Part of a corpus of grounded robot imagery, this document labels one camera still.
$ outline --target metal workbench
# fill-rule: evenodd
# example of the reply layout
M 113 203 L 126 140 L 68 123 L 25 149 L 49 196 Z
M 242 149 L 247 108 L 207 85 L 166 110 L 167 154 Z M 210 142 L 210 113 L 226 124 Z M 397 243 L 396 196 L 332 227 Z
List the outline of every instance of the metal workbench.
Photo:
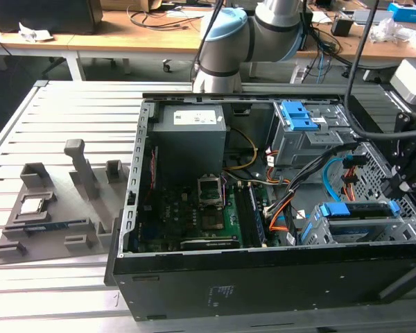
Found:
M 81 138 L 92 166 L 107 160 L 128 164 L 142 92 L 189 88 L 187 83 L 38 82 L 0 134 L 0 234 L 21 187 L 25 163 L 43 162 L 51 173 L 70 170 L 64 142 Z M 244 88 L 328 94 L 345 89 L 270 84 Z M 382 129 L 392 129 L 399 109 L 390 96 L 373 85 L 357 86 L 354 94 Z M 311 311 L 136 323 L 118 290 L 103 284 L 106 260 L 107 255 L 97 255 L 0 266 L 0 332 L 317 332 L 316 327 L 338 332 L 411 332 L 412 327 L 416 332 L 416 289 L 391 305 L 318 305 Z

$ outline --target black computer case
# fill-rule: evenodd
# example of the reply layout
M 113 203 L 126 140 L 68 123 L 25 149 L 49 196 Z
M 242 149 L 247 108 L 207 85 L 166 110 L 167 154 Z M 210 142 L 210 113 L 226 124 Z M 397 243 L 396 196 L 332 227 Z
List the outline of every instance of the black computer case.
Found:
M 102 20 L 99 0 L 0 0 L 0 32 L 19 30 L 19 23 L 50 33 L 90 35 Z
M 295 94 L 286 97 L 308 99 Z M 178 95 L 167 98 L 167 103 L 184 103 Z M 209 98 L 194 95 L 189 101 L 202 103 Z M 216 95 L 211 102 L 225 98 Z M 248 102 L 253 98 L 279 100 L 283 96 L 240 98 Z M 148 115 L 158 110 L 160 99 L 150 96 L 148 100 L 146 96 L 142 103 L 130 174 L 135 181 L 130 184 L 141 182 L 139 174 L 144 169 L 142 160 L 136 157 L 142 156 Z M 356 119 L 370 128 L 367 112 L 353 96 L 350 105 Z M 377 148 L 388 155 L 387 148 Z M 105 283 L 120 288 L 136 321 L 377 305 L 392 302 L 416 287 L 416 240 L 288 246 L 278 250 L 238 248 L 217 253 L 124 252 L 123 244 L 137 244 L 139 240 L 131 237 L 133 234 L 122 238 L 121 230 L 131 228 L 137 219 L 133 232 L 138 234 L 138 225 L 146 222 L 130 212 L 133 206 L 129 200 L 135 200 L 136 193 L 129 193 L 127 209 L 114 226 Z

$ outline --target white label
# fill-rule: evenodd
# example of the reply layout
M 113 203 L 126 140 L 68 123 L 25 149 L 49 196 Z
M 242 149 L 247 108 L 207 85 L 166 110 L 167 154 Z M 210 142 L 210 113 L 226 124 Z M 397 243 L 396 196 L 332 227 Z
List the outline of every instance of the white label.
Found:
M 213 125 L 216 123 L 214 110 L 177 110 L 174 112 L 174 125 Z
M 324 117 L 319 117 L 319 118 L 311 118 L 311 121 L 313 123 L 327 123 L 327 121 L 325 120 Z
M 267 156 L 266 157 L 266 162 L 268 164 L 269 167 L 274 167 L 275 165 L 275 157 L 274 156 Z
M 305 216 L 306 216 L 305 211 L 300 210 L 300 211 L 297 212 L 296 219 L 305 219 Z
M 286 233 L 286 240 L 287 240 L 287 242 L 288 242 L 289 244 L 291 244 L 291 245 L 293 245 L 293 246 L 294 246 L 295 239 L 294 239 L 294 237 L 291 235 L 291 233 L 289 233 L 289 232 L 287 232 L 287 233 Z

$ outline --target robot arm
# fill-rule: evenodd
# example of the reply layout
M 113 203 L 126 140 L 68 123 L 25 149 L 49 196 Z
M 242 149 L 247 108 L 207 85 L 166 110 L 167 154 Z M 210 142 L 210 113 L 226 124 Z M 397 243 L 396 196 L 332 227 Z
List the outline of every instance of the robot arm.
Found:
M 303 32 L 299 4 L 265 0 L 253 17 L 241 9 L 222 9 L 200 52 L 193 92 L 240 92 L 241 62 L 276 62 L 295 55 Z

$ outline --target desk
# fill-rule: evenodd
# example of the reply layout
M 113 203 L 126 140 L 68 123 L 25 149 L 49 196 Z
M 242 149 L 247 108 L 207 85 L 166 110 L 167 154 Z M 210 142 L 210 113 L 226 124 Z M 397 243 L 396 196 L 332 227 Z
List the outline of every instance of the desk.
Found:
M 360 8 L 355 3 L 339 1 L 337 8 L 343 6 L 347 9 Z M 334 15 L 334 12 L 329 12 L 330 17 Z M 162 17 L 148 19 L 148 23 L 163 24 L 176 20 Z M 53 41 L 31 44 L 23 41 L 18 34 L 4 33 L 0 34 L 0 41 L 11 54 L 17 56 L 62 56 L 67 59 L 73 80 L 84 80 L 81 58 L 122 58 L 125 71 L 128 70 L 128 59 L 192 60 L 200 43 L 197 31 L 200 22 L 194 22 L 193 27 L 188 27 L 185 31 L 151 31 L 132 24 L 126 12 L 107 11 L 104 12 L 103 21 L 95 35 L 54 35 Z M 331 24 L 318 24 L 318 28 L 329 33 Z M 342 57 L 349 60 L 354 57 L 362 30 L 362 26 L 353 26 L 349 37 L 338 37 L 343 47 L 340 54 Z M 7 53 L 0 47 L 0 54 Z M 302 68 L 316 54 L 316 45 L 310 38 L 306 50 L 297 52 L 291 62 L 296 62 Z M 368 42 L 362 62 L 367 65 L 391 65 L 404 58 L 416 58 L 416 50 L 409 48 L 407 42 Z
M 342 94 L 342 85 L 244 84 L 249 93 Z M 0 134 L 0 235 L 18 197 L 21 168 L 30 160 L 48 172 L 71 170 L 64 142 L 83 138 L 93 167 L 129 164 L 143 92 L 190 92 L 188 83 L 62 82 L 36 84 Z M 379 124 L 399 111 L 376 85 L 353 89 Z M 134 322 L 117 288 L 105 287 L 107 255 L 0 266 L 0 332 L 405 332 L 416 327 L 416 290 L 389 305 L 288 311 L 246 316 Z

